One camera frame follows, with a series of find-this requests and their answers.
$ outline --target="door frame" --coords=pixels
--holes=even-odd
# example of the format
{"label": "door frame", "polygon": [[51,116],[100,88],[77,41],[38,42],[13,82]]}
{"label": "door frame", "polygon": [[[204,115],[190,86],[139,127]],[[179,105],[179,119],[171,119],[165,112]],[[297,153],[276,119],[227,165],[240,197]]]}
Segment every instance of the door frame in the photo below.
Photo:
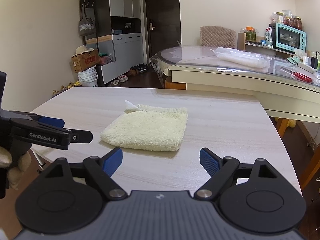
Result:
{"label": "door frame", "polygon": [[143,51],[146,53],[144,54],[145,57],[145,63],[149,64],[150,63],[150,53],[149,53],[149,37],[148,37],[148,22],[147,22],[147,11],[146,11],[146,0],[142,0],[142,14],[143,18],[141,18],[141,30],[144,31],[144,33],[142,33],[142,37],[143,37]]}

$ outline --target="orange lid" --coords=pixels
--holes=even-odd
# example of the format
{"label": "orange lid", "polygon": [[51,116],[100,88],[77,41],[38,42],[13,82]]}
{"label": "orange lid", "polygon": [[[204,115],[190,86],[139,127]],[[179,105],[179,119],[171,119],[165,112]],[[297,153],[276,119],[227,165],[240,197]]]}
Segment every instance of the orange lid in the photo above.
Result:
{"label": "orange lid", "polygon": [[248,26],[248,27],[246,27],[245,29],[246,29],[246,31],[252,31],[252,32],[254,32],[254,28],[253,28],[253,27],[249,27],[249,26]]}

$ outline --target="clear plastic table cover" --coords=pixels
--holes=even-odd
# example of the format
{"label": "clear plastic table cover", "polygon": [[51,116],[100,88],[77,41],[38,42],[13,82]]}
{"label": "clear plastic table cover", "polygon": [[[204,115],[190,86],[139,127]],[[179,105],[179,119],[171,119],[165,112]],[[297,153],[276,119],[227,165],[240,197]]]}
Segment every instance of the clear plastic table cover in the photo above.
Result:
{"label": "clear plastic table cover", "polygon": [[[264,58],[270,60],[270,67],[265,68],[251,68],[245,65],[240,65],[230,61],[220,60],[214,50],[216,47],[209,46],[179,46],[169,49],[164,49],[154,55],[150,62],[153,68],[156,70],[159,79],[162,81],[162,74],[164,70],[168,67],[167,65],[159,64],[159,60],[165,62],[168,65],[178,65],[182,67],[202,69],[202,70],[213,70],[218,72],[226,73],[237,73],[245,74],[250,72],[253,75],[256,73],[257,77],[261,78],[263,75],[277,75],[279,77],[295,79],[298,82],[302,82],[308,86],[315,86],[319,88],[320,80],[317,80],[316,76],[292,63],[287,59],[282,59],[274,56],[263,55]],[[307,83],[305,81],[297,79],[291,72],[298,72],[305,76],[313,79],[312,83]]]}

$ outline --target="quilted chair cover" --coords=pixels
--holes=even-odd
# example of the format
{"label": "quilted chair cover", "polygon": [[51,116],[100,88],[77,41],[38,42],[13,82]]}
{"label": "quilted chair cover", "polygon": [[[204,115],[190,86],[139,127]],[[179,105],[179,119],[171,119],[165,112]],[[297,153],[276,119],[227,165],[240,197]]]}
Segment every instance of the quilted chair cover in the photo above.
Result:
{"label": "quilted chair cover", "polygon": [[236,48],[236,32],[221,26],[200,27],[201,46]]}

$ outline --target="straw hat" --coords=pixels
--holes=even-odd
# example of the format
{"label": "straw hat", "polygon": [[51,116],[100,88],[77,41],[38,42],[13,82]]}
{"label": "straw hat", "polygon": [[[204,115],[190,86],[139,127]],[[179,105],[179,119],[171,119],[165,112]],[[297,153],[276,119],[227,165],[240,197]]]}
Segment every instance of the straw hat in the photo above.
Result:
{"label": "straw hat", "polygon": [[93,48],[89,48],[88,49],[86,46],[82,45],[82,46],[80,46],[80,47],[78,47],[76,49],[76,54],[74,54],[73,56],[77,56],[77,55],[80,55],[82,53],[91,52],[91,51],[93,51]]}

